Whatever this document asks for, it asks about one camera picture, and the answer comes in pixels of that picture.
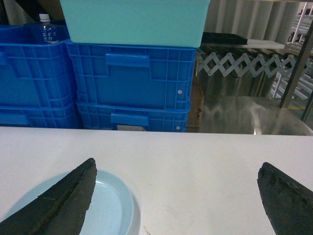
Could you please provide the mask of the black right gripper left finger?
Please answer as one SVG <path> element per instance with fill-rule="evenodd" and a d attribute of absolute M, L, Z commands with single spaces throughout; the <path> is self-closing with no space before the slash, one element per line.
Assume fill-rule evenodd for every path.
<path fill-rule="evenodd" d="M 97 175 L 89 158 L 0 224 L 2 235 L 78 235 Z"/>

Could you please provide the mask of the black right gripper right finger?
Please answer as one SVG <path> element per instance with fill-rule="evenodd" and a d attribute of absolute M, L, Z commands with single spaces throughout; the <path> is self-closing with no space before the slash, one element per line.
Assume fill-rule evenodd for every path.
<path fill-rule="evenodd" d="M 277 235 L 313 233 L 313 192 L 264 162 L 257 184 L 265 213 Z"/>

